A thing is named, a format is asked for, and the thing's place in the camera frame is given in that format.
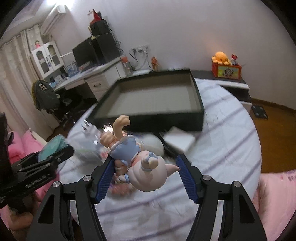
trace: desk drawer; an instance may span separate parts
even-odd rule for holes
[[[67,86],[65,86],[65,89],[66,90],[70,90],[70,89],[73,89],[79,85],[83,85],[85,83],[85,81],[82,79],[82,80],[79,80],[79,81],[76,81],[75,83],[72,83],[72,84],[69,84]]]
[[[103,75],[94,76],[86,81],[92,92],[107,90],[109,87],[108,82]]]
[[[106,91],[98,91],[98,92],[94,92],[94,96],[97,99],[97,101],[99,101],[103,95],[106,93]]]

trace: black tray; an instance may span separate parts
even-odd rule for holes
[[[189,69],[151,72],[117,80],[87,121],[101,128],[128,115],[132,132],[163,132],[176,126],[201,131],[204,106]]]

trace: plastic bag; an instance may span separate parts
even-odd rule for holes
[[[101,132],[92,124],[84,131],[72,136],[68,142],[74,148],[74,155],[82,161],[96,161],[103,164],[108,156],[108,148],[100,144]]]

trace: white bedsheet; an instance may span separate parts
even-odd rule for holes
[[[261,148],[254,123],[240,102],[222,87],[196,79],[205,107],[203,131],[187,158],[203,174],[216,181],[242,182],[250,198],[258,185],[261,170]],[[81,124],[93,110],[84,114],[68,138],[82,130]],[[63,184],[90,175],[96,163],[85,163],[75,156],[60,171]],[[211,240],[217,240],[222,218],[219,201]],[[170,176],[163,187],[153,192],[136,191],[128,197],[106,198],[96,205],[106,238],[119,240],[186,240],[198,205],[186,194],[178,173]],[[78,221],[75,202],[71,214]]]

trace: baby figurine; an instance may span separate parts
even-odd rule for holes
[[[110,148],[109,155],[115,158],[115,171],[118,183],[131,183],[135,188],[144,192],[154,191],[163,186],[167,177],[180,168],[165,163],[161,156],[147,150],[141,151],[144,146],[136,143],[133,135],[122,131],[124,126],[130,125],[126,115],[118,117],[113,124],[114,135],[105,132],[100,143]]]

